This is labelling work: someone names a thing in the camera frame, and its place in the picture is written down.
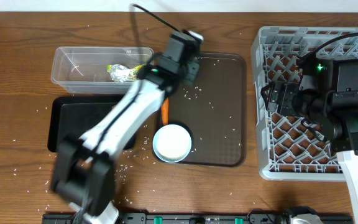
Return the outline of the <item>orange carrot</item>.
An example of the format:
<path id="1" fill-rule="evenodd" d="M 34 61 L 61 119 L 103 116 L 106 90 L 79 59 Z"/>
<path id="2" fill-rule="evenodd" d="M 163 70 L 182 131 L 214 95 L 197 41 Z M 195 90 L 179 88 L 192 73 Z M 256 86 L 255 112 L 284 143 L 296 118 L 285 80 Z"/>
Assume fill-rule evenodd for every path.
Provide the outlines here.
<path id="1" fill-rule="evenodd" d="M 168 124 L 168 118 L 169 118 L 169 99 L 167 98 L 161 107 L 161 119 L 162 124 L 165 126 Z"/>

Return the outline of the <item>foil snack wrapper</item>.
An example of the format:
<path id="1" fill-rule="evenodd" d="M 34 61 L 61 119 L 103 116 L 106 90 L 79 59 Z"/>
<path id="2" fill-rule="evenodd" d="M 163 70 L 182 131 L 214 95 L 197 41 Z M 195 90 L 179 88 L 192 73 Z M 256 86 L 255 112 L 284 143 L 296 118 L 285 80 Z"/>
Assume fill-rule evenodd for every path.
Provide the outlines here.
<path id="1" fill-rule="evenodd" d="M 106 70 L 109 73 L 111 80 L 113 82 L 133 82 L 137 79 L 137 74 L 139 70 L 144 66 L 138 65 L 134 68 L 129 68 L 124 65 L 114 64 L 114 65 L 107 65 Z"/>

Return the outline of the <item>light blue rice bowl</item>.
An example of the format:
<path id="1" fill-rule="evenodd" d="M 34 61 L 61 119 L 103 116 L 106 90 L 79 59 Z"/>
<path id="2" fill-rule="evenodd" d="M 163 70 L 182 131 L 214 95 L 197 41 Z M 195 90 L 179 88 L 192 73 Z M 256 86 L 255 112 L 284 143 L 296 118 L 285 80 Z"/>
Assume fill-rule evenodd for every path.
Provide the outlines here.
<path id="1" fill-rule="evenodd" d="M 191 135 L 183 126 L 168 124 L 155 133 L 152 147 L 154 154 L 161 161 L 180 162 L 191 151 Z"/>

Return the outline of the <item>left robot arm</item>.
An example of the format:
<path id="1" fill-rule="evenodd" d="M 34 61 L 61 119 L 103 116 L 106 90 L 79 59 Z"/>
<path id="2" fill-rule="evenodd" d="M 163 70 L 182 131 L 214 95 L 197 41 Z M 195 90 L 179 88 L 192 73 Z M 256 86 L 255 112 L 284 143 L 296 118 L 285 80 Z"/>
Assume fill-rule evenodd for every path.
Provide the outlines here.
<path id="1" fill-rule="evenodd" d="M 128 92 L 96 126 L 58 144 L 50 189 L 74 206 L 70 223 L 116 222 L 114 163 L 179 84 L 195 82 L 203 41 L 202 35 L 190 30 L 172 32 L 166 50 L 141 66 Z"/>

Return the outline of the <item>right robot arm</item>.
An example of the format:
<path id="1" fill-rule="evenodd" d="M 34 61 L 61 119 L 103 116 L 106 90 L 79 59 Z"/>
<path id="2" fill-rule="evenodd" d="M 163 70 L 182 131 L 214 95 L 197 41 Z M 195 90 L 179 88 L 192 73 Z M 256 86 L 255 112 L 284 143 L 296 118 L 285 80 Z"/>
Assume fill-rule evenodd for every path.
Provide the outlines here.
<path id="1" fill-rule="evenodd" d="M 269 112 L 303 117 L 321 127 L 345 175 L 358 223 L 358 59 L 304 57 L 299 83 L 274 81 L 260 94 Z"/>

